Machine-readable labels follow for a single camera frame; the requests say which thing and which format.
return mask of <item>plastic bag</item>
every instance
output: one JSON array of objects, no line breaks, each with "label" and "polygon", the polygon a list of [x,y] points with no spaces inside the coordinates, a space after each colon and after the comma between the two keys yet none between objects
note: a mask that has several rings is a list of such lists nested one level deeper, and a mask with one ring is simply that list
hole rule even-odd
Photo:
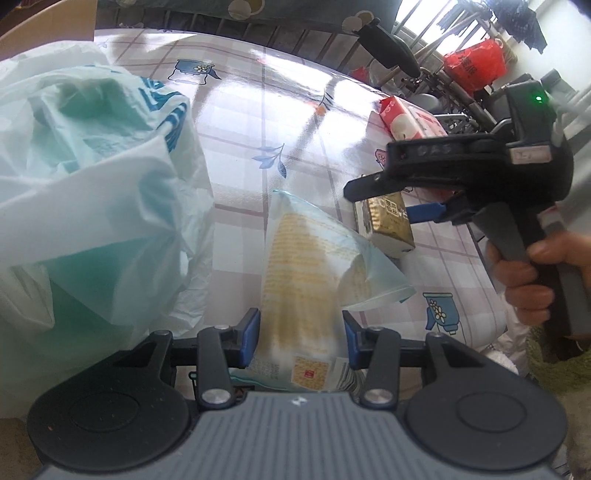
[{"label": "plastic bag", "polygon": [[202,319],[213,197],[189,100],[90,42],[0,62],[0,417]]},{"label": "plastic bag", "polygon": [[259,342],[234,376],[283,390],[347,388],[342,310],[403,301],[414,288],[365,238],[286,192],[273,191],[265,246]]},{"label": "plastic bag", "polygon": [[472,96],[507,73],[503,51],[492,39],[443,57],[445,71]]}]

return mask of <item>finger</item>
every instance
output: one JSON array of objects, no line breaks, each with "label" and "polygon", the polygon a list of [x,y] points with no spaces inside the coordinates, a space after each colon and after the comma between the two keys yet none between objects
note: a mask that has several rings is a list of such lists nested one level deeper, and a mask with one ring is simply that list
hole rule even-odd
[{"label": "finger", "polygon": [[486,256],[493,265],[503,259],[501,252],[499,252],[499,249],[491,241],[486,242]]},{"label": "finger", "polygon": [[527,252],[539,264],[566,262],[578,267],[591,267],[591,236],[556,232],[530,245]]},{"label": "finger", "polygon": [[541,325],[542,323],[550,320],[549,310],[526,310],[517,309],[517,319],[523,325]]},{"label": "finger", "polygon": [[518,309],[543,310],[554,301],[554,292],[542,285],[524,285],[506,289],[505,298]]},{"label": "finger", "polygon": [[492,274],[505,287],[519,287],[538,278],[538,271],[525,262],[501,260],[492,269]]}]

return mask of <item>red plastic bag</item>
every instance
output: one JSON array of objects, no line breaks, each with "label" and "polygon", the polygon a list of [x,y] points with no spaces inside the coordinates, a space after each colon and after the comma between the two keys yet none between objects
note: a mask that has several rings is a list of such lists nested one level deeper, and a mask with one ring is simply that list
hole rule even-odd
[{"label": "red plastic bag", "polygon": [[445,55],[443,67],[470,96],[507,73],[503,51],[491,39]]}]

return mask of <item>metal screw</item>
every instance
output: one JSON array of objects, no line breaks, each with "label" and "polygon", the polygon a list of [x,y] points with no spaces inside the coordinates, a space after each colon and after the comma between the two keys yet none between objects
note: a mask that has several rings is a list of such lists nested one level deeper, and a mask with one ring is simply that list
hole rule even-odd
[{"label": "metal screw", "polygon": [[228,390],[223,388],[210,388],[201,394],[201,399],[211,405],[221,405],[232,398]]},{"label": "metal screw", "polygon": [[372,388],[365,392],[365,400],[372,403],[373,405],[385,405],[390,403],[394,396],[388,390],[383,388]]}]

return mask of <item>white wall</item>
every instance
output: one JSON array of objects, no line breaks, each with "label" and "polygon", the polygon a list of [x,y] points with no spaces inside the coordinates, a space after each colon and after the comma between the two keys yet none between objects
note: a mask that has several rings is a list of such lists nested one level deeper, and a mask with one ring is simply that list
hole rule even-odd
[{"label": "white wall", "polygon": [[495,82],[495,86],[503,85],[523,73],[530,73],[539,79],[556,69],[572,88],[583,89],[591,83],[591,20],[569,0],[536,3],[545,4],[537,15],[548,46],[540,55],[525,43],[511,44],[517,54],[517,64],[505,77]]}]

